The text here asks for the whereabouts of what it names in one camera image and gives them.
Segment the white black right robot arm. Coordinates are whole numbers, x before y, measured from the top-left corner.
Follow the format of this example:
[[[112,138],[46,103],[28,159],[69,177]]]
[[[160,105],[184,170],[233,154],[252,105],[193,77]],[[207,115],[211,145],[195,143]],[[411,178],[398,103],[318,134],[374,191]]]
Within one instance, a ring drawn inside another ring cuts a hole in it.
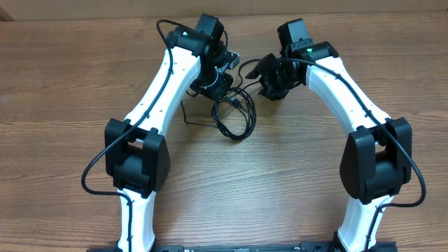
[[[279,26],[280,57],[268,54],[246,75],[259,79],[260,94],[272,101],[300,84],[327,105],[347,135],[339,175],[349,194],[343,223],[326,251],[397,251],[378,242],[386,207],[411,179],[412,128],[392,119],[357,86],[338,52],[327,41],[315,43],[303,19]]]

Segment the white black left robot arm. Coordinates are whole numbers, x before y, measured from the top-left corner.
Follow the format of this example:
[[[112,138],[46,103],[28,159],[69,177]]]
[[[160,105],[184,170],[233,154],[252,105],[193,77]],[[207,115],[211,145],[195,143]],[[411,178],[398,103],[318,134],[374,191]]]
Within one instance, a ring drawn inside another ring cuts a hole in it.
[[[217,101],[233,82],[239,55],[221,40],[217,17],[203,14],[191,29],[177,24],[162,39],[161,66],[140,102],[124,120],[111,119],[104,130],[106,173],[121,203],[121,236],[112,251],[151,251],[155,245],[155,196],[171,166],[166,134],[187,89]]]

